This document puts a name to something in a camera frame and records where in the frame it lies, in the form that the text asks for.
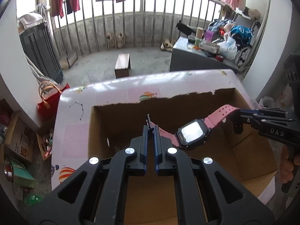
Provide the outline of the right hand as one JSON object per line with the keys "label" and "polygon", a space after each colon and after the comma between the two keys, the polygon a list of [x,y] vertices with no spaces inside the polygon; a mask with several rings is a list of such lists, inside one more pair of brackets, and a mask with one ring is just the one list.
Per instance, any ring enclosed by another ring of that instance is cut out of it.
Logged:
{"label": "right hand", "polygon": [[289,151],[286,145],[282,146],[280,155],[280,181],[287,183],[293,179],[293,170],[295,166],[299,166],[300,158],[296,155],[293,161],[289,160]]}

